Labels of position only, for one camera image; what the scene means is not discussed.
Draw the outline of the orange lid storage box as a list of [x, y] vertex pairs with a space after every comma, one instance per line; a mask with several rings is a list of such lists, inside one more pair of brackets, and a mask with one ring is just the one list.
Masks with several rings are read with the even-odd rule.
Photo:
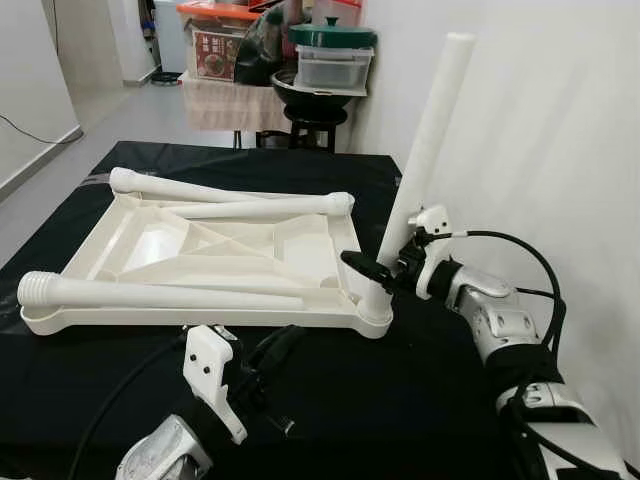
[[186, 32], [188, 77], [233, 81], [236, 59], [248, 29], [262, 9], [251, 0], [180, 0], [177, 12]]

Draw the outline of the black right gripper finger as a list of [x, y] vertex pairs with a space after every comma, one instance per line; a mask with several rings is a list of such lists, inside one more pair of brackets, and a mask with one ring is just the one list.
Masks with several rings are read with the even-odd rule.
[[367, 256], [365, 253], [344, 250], [340, 252], [340, 260], [342, 260], [348, 268], [355, 270], [356, 273], [365, 276], [365, 278], [375, 284], [383, 285], [383, 287], [388, 287], [394, 280], [394, 275], [390, 273], [390, 269], [387, 268], [387, 266], [380, 265], [379, 262], [375, 260], [375, 257]]

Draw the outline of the black tablecloth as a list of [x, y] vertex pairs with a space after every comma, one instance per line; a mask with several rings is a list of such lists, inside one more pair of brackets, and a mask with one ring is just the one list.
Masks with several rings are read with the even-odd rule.
[[[170, 328], [29, 332], [14, 291], [23, 274], [58, 273], [110, 202], [115, 166], [220, 189], [355, 196], [358, 242], [378, 246], [401, 173], [388, 156], [120, 141], [70, 177], [31, 233], [0, 220], [0, 475], [113, 480], [116, 463], [186, 392], [177, 353], [142, 372], [77, 452], [101, 403]], [[513, 472], [483, 366], [465, 325], [420, 300], [396, 303], [385, 337], [312, 330], [268, 388], [289, 433], [252, 422], [210, 480], [507, 480]]]

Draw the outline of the beige cloth covered side table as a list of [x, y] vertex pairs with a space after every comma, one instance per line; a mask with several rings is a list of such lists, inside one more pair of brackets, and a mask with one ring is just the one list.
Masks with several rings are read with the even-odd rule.
[[291, 129], [285, 105], [270, 86], [219, 79], [179, 77], [189, 127], [196, 131], [283, 131]]

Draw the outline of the white plastic children table top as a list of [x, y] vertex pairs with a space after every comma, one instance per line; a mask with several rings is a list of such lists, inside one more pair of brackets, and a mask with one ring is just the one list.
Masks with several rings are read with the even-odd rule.
[[293, 296], [298, 311], [243, 308], [20, 307], [33, 333], [69, 326], [310, 326], [371, 330], [357, 315], [367, 280], [340, 260], [356, 251], [351, 214], [186, 219], [165, 207], [211, 204], [116, 193], [63, 269], [26, 268], [95, 282], [172, 285]]

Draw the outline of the clear container green lid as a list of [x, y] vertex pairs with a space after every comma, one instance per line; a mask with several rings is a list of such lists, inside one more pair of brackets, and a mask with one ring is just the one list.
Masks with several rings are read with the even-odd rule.
[[335, 95], [367, 96], [367, 77], [378, 33], [362, 26], [343, 26], [339, 17], [323, 23], [294, 24], [288, 40], [297, 52], [293, 86]]

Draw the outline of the black round stool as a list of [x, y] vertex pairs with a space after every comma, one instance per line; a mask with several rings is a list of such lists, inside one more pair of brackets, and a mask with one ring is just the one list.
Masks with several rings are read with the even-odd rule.
[[285, 106], [283, 113], [291, 122], [288, 148], [314, 150], [334, 154], [337, 151], [337, 128], [347, 122], [343, 108], [328, 106]]

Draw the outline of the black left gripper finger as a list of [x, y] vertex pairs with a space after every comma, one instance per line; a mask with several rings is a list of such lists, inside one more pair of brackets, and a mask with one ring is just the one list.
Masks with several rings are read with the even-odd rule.
[[251, 369], [279, 369], [287, 361], [294, 343], [305, 337], [303, 326], [289, 325], [266, 335], [250, 352]]

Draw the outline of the black bag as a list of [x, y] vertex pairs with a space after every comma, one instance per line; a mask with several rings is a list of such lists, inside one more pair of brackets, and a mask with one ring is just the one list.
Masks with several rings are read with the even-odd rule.
[[289, 28], [301, 15], [300, 0], [273, 0], [247, 29], [236, 56], [233, 82], [270, 86], [271, 76], [284, 67]]

